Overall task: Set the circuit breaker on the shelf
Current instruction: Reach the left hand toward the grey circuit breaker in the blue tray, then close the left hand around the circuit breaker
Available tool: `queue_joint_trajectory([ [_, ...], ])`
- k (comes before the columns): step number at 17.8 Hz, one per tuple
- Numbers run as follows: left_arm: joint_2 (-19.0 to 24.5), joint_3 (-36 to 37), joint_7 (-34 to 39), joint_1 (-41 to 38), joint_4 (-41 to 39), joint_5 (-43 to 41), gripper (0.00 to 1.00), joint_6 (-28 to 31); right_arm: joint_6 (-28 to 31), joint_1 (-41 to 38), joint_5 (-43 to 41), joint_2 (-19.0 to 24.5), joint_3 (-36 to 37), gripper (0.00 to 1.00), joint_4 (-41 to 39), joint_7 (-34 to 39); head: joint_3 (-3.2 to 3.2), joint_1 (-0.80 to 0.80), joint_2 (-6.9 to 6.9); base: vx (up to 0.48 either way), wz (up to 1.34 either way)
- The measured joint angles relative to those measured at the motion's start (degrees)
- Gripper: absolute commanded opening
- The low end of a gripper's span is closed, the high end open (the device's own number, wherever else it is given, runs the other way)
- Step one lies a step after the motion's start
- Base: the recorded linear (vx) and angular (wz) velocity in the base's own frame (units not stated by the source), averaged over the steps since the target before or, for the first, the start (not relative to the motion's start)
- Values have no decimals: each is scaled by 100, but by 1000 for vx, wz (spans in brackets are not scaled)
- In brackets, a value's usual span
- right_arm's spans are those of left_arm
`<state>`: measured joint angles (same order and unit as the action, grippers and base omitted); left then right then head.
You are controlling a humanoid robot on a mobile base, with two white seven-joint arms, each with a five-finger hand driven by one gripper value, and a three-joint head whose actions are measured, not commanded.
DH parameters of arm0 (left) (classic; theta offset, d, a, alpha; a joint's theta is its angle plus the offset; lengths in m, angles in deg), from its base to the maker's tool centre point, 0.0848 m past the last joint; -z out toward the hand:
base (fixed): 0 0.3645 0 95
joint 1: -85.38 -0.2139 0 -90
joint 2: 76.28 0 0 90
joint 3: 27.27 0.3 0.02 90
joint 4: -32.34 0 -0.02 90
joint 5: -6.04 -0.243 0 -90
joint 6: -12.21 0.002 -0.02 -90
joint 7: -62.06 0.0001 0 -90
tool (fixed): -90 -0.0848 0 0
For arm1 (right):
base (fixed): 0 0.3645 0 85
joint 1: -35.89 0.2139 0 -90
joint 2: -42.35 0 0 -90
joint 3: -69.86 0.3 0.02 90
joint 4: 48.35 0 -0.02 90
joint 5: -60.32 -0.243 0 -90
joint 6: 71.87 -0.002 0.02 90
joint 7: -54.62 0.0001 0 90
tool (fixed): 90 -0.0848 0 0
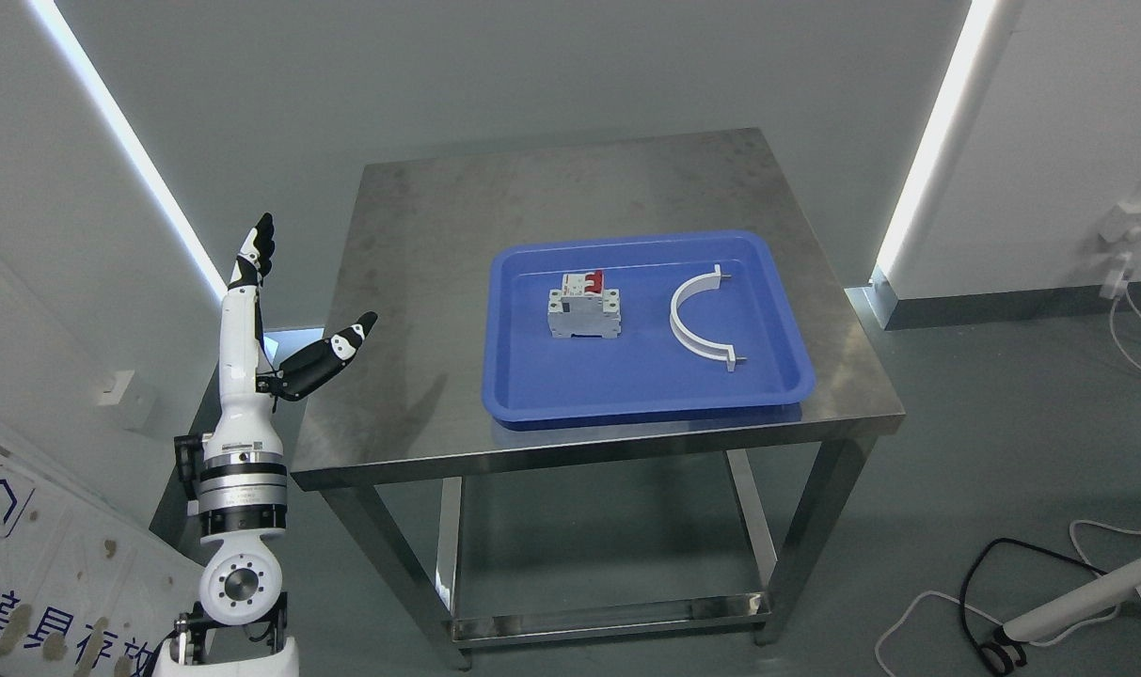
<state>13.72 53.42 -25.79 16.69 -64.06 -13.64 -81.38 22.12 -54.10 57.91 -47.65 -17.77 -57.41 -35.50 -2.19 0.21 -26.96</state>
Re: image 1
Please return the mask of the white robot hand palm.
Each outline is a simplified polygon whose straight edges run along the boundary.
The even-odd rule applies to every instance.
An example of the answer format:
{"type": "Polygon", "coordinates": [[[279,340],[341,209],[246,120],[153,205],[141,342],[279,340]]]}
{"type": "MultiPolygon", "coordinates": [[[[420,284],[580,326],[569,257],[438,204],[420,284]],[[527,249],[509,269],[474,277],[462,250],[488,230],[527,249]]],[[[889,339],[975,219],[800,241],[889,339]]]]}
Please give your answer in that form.
{"type": "Polygon", "coordinates": [[[256,464],[285,462],[285,450],[272,424],[273,398],[258,390],[258,373],[268,369],[257,335],[258,287],[233,287],[222,297],[220,327],[220,406],[215,454],[254,454],[256,464]]]}

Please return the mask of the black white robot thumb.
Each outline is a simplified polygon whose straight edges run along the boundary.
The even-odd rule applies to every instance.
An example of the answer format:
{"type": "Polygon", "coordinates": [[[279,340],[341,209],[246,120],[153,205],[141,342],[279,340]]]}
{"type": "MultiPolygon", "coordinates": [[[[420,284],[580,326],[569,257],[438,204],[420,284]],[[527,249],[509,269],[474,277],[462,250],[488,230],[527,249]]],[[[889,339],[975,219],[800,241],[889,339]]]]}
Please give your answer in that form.
{"type": "Polygon", "coordinates": [[[377,320],[377,312],[369,311],[338,333],[296,350],[276,369],[256,376],[256,393],[286,401],[307,398],[356,358],[377,320]]]}

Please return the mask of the white black robot fingers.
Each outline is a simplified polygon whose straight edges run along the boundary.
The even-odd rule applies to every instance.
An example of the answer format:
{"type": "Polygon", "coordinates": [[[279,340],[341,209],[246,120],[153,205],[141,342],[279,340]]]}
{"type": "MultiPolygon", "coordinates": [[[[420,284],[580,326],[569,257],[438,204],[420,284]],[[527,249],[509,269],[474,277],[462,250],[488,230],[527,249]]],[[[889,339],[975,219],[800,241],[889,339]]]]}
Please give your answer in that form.
{"type": "Polygon", "coordinates": [[[246,237],[236,253],[228,291],[242,287],[262,287],[272,269],[272,258],[275,252],[275,221],[269,212],[261,215],[256,226],[246,233],[246,237]]]}

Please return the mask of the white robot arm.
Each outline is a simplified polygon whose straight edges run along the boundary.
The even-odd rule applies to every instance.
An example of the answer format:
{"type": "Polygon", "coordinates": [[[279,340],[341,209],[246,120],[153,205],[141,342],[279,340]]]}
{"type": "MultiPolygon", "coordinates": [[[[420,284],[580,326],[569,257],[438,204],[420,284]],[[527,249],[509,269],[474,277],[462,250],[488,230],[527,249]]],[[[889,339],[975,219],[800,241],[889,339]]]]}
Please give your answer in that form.
{"type": "Polygon", "coordinates": [[[265,213],[236,253],[221,303],[215,429],[173,440],[176,472],[200,543],[216,545],[199,599],[173,622],[140,676],[296,676],[285,577],[268,541],[285,532],[285,448],[272,416],[351,363],[377,323],[367,312],[273,366],[264,346],[260,296],[272,269],[275,223],[265,213]]]}

